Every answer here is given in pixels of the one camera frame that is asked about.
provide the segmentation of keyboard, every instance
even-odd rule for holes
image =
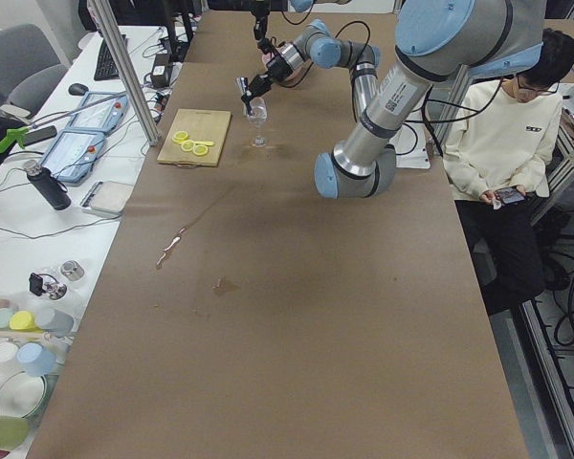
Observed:
[[[127,38],[122,35],[123,42],[127,44]],[[115,65],[115,60],[111,56],[111,52],[108,49],[106,41],[102,40],[102,44],[99,45],[98,52],[98,62],[96,64],[96,71],[94,72],[94,81],[103,81],[105,79],[115,79],[119,78],[119,72],[117,71],[117,66]]]

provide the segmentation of black thermos bottle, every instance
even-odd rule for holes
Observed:
[[[23,168],[28,174],[28,180],[55,210],[64,210],[70,205],[68,190],[60,181],[52,177],[51,170],[41,166],[35,160],[26,161]]]

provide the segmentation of hand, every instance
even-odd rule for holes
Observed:
[[[480,195],[480,197],[479,197],[479,199],[480,199],[483,203],[489,204],[489,205],[492,205],[492,204],[493,204],[493,200],[494,200],[495,198],[496,198],[496,194],[495,194],[491,189],[488,189],[487,191],[484,191],[484,192]]]

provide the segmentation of smartphone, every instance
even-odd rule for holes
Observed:
[[[52,139],[57,135],[57,129],[55,126],[47,126],[42,129],[36,129],[35,131],[30,131],[23,138],[23,145],[30,146],[35,143],[43,142],[48,139]]]
[[[519,193],[514,186],[507,186],[496,190],[496,195],[502,204],[514,204],[525,200],[525,196]]]

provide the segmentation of glasses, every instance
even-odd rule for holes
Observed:
[[[530,88],[529,86],[521,84],[519,75],[517,75],[517,86],[520,91],[529,91],[531,93],[535,93],[536,96],[550,96],[552,94],[557,94],[557,91],[559,91],[558,83],[555,83],[546,89]]]

